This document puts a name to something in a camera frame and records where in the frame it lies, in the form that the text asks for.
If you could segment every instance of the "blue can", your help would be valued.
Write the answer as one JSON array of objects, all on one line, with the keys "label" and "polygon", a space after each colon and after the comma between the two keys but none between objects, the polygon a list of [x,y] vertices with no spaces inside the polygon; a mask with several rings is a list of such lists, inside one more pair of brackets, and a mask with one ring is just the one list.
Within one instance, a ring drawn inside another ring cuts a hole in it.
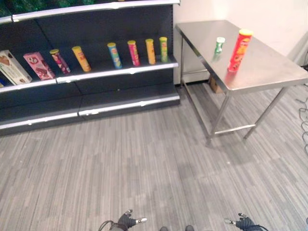
[{"label": "blue can", "polygon": [[117,52],[117,49],[116,49],[116,44],[114,42],[110,42],[107,44],[107,46],[109,48],[109,52],[110,52],[112,61],[114,62],[115,68],[116,69],[122,68],[122,63],[119,57],[119,53]]}]

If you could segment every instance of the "pringles can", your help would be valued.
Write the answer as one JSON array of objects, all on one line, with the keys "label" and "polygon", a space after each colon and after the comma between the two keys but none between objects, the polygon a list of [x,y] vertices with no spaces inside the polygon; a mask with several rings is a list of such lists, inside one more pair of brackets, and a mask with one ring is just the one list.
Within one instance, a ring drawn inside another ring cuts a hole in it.
[{"label": "pringles can", "polygon": [[117,52],[117,49],[116,49],[116,44],[114,42],[109,42],[107,46],[109,48],[109,52],[110,52],[112,61],[114,62],[115,68],[116,69],[122,68],[122,63],[119,57],[119,53]]},{"label": "pringles can", "polygon": [[64,74],[68,74],[71,72],[65,60],[60,55],[59,49],[53,49],[49,53],[51,54],[53,60],[58,64],[58,67]]},{"label": "pringles can", "polygon": [[228,71],[236,72],[239,69],[241,61],[246,53],[247,46],[251,40],[253,32],[247,29],[241,29],[239,31],[239,36],[237,38],[230,63],[228,66]]},{"label": "pringles can", "polygon": [[160,37],[160,55],[162,62],[168,62],[168,47],[167,47],[167,37]]},{"label": "pringles can", "polygon": [[130,40],[127,42],[127,44],[128,44],[131,60],[133,61],[134,66],[139,66],[140,61],[139,61],[136,41]]},{"label": "pringles can", "polygon": [[82,49],[80,46],[76,46],[72,48],[72,51],[74,52],[80,66],[82,67],[82,70],[85,72],[88,72],[91,70],[91,67],[84,55],[84,53],[82,52]]},{"label": "pringles can", "polygon": [[146,50],[148,52],[149,64],[155,64],[154,40],[149,38],[145,40]]}]

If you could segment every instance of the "red pringles can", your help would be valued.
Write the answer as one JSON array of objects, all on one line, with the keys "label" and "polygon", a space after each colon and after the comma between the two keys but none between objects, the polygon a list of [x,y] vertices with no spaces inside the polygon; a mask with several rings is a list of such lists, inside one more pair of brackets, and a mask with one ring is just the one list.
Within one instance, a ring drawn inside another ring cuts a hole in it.
[{"label": "red pringles can", "polygon": [[134,66],[139,66],[140,61],[139,61],[136,41],[130,40],[127,42],[127,44],[128,44],[131,60],[133,61]]},{"label": "red pringles can", "polygon": [[237,38],[230,63],[228,66],[228,71],[236,72],[239,69],[241,61],[246,53],[247,46],[251,40],[253,32],[247,29],[241,29],[239,31],[239,36]]}]

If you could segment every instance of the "dark gray shelving unit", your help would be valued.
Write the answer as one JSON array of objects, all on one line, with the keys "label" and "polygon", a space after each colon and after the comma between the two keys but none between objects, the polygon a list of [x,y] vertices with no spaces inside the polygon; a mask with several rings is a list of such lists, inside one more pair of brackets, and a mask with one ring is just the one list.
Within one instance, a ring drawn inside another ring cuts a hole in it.
[{"label": "dark gray shelving unit", "polygon": [[[173,84],[173,8],[179,0],[107,2],[49,9],[0,18],[10,50],[33,78],[0,89],[0,135],[180,103]],[[159,40],[168,37],[168,62],[160,62]],[[154,39],[156,64],[147,62],[145,39]],[[136,40],[141,61],[133,66],[127,46]],[[115,69],[106,44],[115,42],[123,64]],[[92,70],[83,72],[71,48],[80,45]],[[49,50],[58,48],[72,72],[64,76]],[[39,51],[56,78],[40,81],[23,59]]]}]

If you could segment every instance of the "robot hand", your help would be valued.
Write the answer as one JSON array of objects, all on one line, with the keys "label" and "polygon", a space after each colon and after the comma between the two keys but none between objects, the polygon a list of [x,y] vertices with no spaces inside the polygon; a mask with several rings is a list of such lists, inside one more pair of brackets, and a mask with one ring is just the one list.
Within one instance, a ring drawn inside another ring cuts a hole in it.
[{"label": "robot hand", "polygon": [[147,221],[147,218],[133,219],[130,218],[132,209],[127,210],[119,219],[117,223],[113,223],[110,227],[110,231],[127,231],[134,225],[141,224]]},{"label": "robot hand", "polygon": [[240,220],[230,220],[225,218],[225,223],[235,225],[237,228],[244,231],[263,231],[261,226],[255,225],[255,223],[245,214],[239,213]]},{"label": "robot hand", "polygon": [[130,218],[132,209],[127,210],[119,219],[118,224],[125,225],[128,229],[134,225],[145,223],[147,218],[132,219]]}]

